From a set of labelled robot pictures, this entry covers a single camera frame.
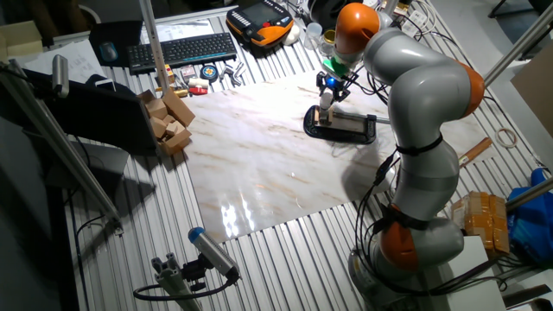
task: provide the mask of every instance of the white cable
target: white cable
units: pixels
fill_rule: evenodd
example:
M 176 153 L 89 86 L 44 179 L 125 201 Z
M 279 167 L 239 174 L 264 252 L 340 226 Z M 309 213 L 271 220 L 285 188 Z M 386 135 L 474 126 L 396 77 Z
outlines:
M 499 133 L 504 131 L 507 136 L 510 136 L 512 138 L 512 143 L 511 144 L 508 144 L 508 143 L 505 143 L 503 141 L 503 139 L 501 137 L 499 137 Z M 501 146 L 505 147 L 505 148 L 513 148 L 517 145 L 517 142 L 518 142 L 518 139 L 517 139 L 517 135 L 515 134 L 514 131 L 512 131 L 511 129 L 507 129 L 507 128 L 501 128 L 499 130 L 497 130 L 495 132 L 495 140 L 498 142 L 498 144 L 500 144 Z
M 426 35 L 430 31 L 434 30 L 436 22 L 437 22 L 437 14 L 436 14 L 434 8 L 431 5 L 429 5 L 428 3 L 425 3 L 421 0 L 416 0 L 416 2 L 421 6 L 422 9 L 425 10 L 424 13 L 426 13 L 426 15 L 427 15 L 426 22 L 424 23 L 423 26 L 421 26 L 421 29 L 427 28 L 422 33 L 422 35 Z

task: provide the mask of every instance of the tape measure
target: tape measure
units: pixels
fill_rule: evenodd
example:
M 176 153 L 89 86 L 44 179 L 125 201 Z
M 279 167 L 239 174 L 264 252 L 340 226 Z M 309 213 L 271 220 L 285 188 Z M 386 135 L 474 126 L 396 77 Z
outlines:
M 217 73 L 217 68 L 212 65 L 205 65 L 200 70 L 200 78 L 208 80 L 210 83 L 213 83 L 217 80 L 219 74 Z

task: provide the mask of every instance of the orange device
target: orange device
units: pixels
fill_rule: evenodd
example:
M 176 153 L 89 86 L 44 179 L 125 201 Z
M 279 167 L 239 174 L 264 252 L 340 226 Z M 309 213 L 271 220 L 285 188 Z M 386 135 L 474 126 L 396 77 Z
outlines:
M 294 19 L 282 6 L 271 0 L 263 0 L 228 11 L 226 23 L 246 41 L 269 48 L 284 39 L 292 29 Z

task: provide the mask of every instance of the orange handle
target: orange handle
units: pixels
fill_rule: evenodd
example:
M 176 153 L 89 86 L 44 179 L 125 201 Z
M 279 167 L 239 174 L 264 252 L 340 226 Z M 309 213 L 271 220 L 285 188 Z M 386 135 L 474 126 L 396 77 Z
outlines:
M 464 168 L 465 166 L 467 166 L 467 164 L 469 164 L 475 157 L 484 152 L 484 150 L 488 149 L 492 145 L 492 143 L 493 142 L 490 137 L 482 139 L 481 142 L 479 142 L 476 146 L 474 146 L 466 154 L 459 158 L 459 167 Z

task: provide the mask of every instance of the cardboard box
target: cardboard box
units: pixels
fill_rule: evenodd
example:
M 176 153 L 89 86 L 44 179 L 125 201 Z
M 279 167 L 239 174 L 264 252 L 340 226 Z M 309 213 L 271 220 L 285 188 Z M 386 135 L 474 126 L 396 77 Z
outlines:
M 16 56 L 42 53 L 42 36 L 35 22 L 19 22 L 0 27 L 0 61 Z
M 175 92 L 168 91 L 162 99 L 168 108 L 169 114 L 185 126 L 188 127 L 196 117 L 184 102 L 176 96 Z
M 174 136 L 176 134 L 176 125 L 177 125 L 177 122 L 173 122 L 167 125 L 167 129 L 165 129 L 165 131 L 167 132 L 167 135 Z
M 146 103 L 146 110 L 150 117 L 157 117 L 163 120 L 167 116 L 167 107 L 161 99 L 154 99 Z
M 172 156 L 190 143 L 190 136 L 192 133 L 186 129 L 184 124 L 190 124 L 195 115 L 184 105 L 174 92 L 167 93 L 166 96 L 163 97 L 163 100 L 157 99 L 151 91 L 143 92 L 138 95 L 138 97 L 141 99 L 150 115 L 163 111 L 160 104 L 167 110 L 168 114 L 163 119 L 154 116 L 149 119 L 157 142 L 166 155 Z M 174 107 L 173 110 L 169 109 L 168 102 Z M 171 124 L 171 127 L 175 128 L 171 129 L 175 130 L 173 136 L 167 135 L 166 133 L 168 124 Z
M 543 127 L 553 136 L 553 42 L 542 49 L 511 79 L 512 84 L 534 112 Z
M 154 130 L 154 135 L 156 135 L 157 138 L 162 138 L 165 134 L 165 123 L 163 120 L 157 118 L 157 117 L 151 117 L 149 119 L 149 123 L 152 125 L 152 130 Z
M 174 121 L 175 121 L 175 118 L 169 114 L 163 119 L 163 122 L 165 122 L 165 124 L 167 125 L 169 125 L 170 123 L 173 123 Z
M 181 130 L 173 137 L 169 138 L 167 141 L 160 143 L 160 146 L 162 147 L 163 152 L 167 154 L 168 156 L 172 156 L 173 154 L 181 151 L 184 147 L 186 147 L 190 143 L 190 136 L 192 133 L 190 133 L 187 129 Z
M 470 236 L 480 236 L 489 257 L 509 254 L 505 200 L 471 192 L 455 202 L 453 221 Z

